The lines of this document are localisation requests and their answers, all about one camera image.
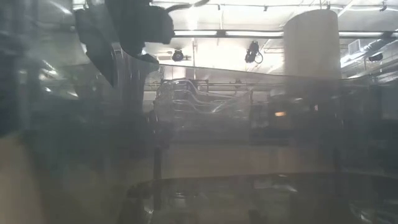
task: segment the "cylindrical white duct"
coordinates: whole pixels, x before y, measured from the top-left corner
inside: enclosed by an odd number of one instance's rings
[[[337,14],[304,12],[284,27],[285,74],[341,78]]]

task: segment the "orange light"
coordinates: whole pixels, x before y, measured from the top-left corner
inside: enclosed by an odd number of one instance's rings
[[[276,112],[275,116],[286,116],[286,112],[284,112],[284,111]]]

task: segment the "ceiling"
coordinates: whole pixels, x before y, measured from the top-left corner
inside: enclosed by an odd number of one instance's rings
[[[182,0],[154,0],[154,5],[169,7]],[[211,0],[208,5],[185,11],[171,12],[175,29],[244,29],[282,30],[284,24],[305,11],[326,8],[326,0]],[[398,0],[385,2],[387,10],[380,12],[381,0],[331,0],[330,9],[341,12],[339,30],[381,31],[396,30],[398,24]],[[259,39],[264,61],[247,64],[246,49],[254,39],[174,38],[169,45],[147,43],[146,51],[159,56],[161,63],[171,65],[195,65],[197,67],[225,68],[259,73],[283,74],[283,40]],[[347,52],[347,44],[354,41],[341,39],[341,55]],[[174,49],[182,49],[193,59],[182,62],[165,60]]]

